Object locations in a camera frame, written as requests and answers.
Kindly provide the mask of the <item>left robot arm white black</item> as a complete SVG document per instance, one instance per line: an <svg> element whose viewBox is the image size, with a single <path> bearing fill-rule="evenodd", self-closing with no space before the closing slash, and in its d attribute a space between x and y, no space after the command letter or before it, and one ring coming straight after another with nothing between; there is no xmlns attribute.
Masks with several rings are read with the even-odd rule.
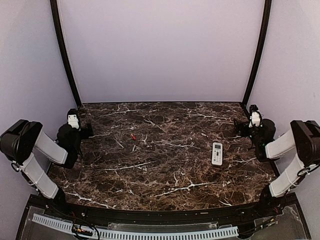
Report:
<svg viewBox="0 0 320 240"><path fill-rule="evenodd" d="M64 191L49 178L33 151L40 151L60 167L72 169L78 157L82 156L82 140L93 135L90 122L81 127L77 120L69 120L59 128L57 139L53 140L40 122L20 119L0 136L0 151L16 172L20 172L45 198L53 201L51 210L58 217L67 218L71 208L65 203Z"/></svg>

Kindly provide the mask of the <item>white remote control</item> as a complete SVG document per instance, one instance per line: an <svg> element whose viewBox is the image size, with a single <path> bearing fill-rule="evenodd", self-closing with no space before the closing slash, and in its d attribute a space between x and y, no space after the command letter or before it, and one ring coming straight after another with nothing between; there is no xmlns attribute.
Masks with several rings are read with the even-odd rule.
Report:
<svg viewBox="0 0 320 240"><path fill-rule="evenodd" d="M221 143L212 143L211 164L214 166L223 164L223 145Z"/></svg>

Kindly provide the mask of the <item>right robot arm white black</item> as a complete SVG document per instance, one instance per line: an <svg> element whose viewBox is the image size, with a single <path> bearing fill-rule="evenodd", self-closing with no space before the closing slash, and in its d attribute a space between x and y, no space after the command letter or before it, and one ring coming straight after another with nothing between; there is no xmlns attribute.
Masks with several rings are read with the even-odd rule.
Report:
<svg viewBox="0 0 320 240"><path fill-rule="evenodd" d="M235 133L248 137L259 162L279 160L287 152L295 150L291 163L272 181L262 195L280 198L297 187L306 175L320 167L320 126L314 120L293 120L290 129L277 139L275 123L270 119L257 123L233 120Z"/></svg>

